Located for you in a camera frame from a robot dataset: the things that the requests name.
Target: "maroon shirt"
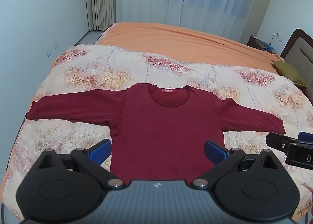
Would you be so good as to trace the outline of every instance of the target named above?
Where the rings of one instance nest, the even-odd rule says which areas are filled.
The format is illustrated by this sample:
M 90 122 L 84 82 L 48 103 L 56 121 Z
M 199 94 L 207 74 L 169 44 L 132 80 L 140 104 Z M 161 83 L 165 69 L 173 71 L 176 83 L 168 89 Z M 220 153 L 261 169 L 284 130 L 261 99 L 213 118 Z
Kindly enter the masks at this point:
M 191 86 L 170 90 L 144 83 L 124 91 L 46 96 L 32 103 L 26 118 L 108 124 L 111 172 L 126 183 L 190 182 L 214 166 L 204 155 L 205 141 L 224 146 L 225 131 L 285 133 L 276 116 L 242 107 L 231 98 L 220 100 Z

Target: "floral blanket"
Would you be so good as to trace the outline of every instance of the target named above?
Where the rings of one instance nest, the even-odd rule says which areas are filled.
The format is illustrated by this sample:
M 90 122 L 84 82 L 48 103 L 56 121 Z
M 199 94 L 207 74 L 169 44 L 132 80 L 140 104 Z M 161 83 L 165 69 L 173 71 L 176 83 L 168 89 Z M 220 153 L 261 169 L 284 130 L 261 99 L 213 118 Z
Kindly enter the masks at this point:
M 47 95 L 91 89 L 124 90 L 139 82 L 151 82 L 161 88 L 180 88 L 188 84 L 213 92 L 221 99 L 231 97 L 242 106 L 276 115 L 284 121 L 288 136 L 297 138 L 301 131 L 313 133 L 311 103 L 284 77 L 251 68 L 186 63 L 159 54 L 112 46 L 71 47 L 56 60 L 55 67 L 37 91 L 35 100 Z M 225 146 L 258 154 L 267 148 L 266 134 L 227 132 L 224 133 Z M 5 205 L 22 219 L 15 193 L 44 149 L 53 148 L 57 153 L 69 153 L 77 147 L 89 148 L 104 138 L 111 139 L 108 127 L 64 120 L 26 120 L 8 167 L 4 185 Z M 299 188 L 301 200 L 297 214 L 311 200 L 313 172 L 286 165 L 285 155 L 274 152 Z M 111 158 L 107 159 L 102 166 L 109 170 L 110 161 Z

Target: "orange fitted sheet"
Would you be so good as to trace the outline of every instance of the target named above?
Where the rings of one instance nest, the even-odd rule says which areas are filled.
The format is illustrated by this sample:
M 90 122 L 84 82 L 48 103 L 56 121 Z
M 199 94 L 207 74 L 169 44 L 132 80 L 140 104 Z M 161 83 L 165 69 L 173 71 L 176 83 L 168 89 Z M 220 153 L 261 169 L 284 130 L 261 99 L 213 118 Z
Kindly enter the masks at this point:
M 277 55 L 186 28 L 155 23 L 117 23 L 99 45 L 158 53 L 184 62 L 236 65 L 277 74 Z

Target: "shirt label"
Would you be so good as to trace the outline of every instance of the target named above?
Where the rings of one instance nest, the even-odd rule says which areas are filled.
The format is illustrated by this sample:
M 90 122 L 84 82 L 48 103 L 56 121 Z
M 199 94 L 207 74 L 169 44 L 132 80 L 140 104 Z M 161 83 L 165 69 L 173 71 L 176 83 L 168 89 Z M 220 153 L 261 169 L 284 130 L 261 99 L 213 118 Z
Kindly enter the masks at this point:
M 176 89 L 162 89 L 162 93 L 175 93 Z

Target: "silver bolt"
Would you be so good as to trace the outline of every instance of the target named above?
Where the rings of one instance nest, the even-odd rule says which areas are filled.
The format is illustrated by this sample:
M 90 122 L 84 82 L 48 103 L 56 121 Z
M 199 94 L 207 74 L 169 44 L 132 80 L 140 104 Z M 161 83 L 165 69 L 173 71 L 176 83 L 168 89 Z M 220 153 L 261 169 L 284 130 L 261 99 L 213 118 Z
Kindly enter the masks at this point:
M 197 187 L 204 187 L 208 185 L 208 181 L 203 179 L 203 178 L 198 178 L 193 180 L 193 185 L 197 186 Z
M 111 187 L 119 187 L 123 185 L 123 181 L 121 179 L 114 178 L 108 181 L 108 185 Z

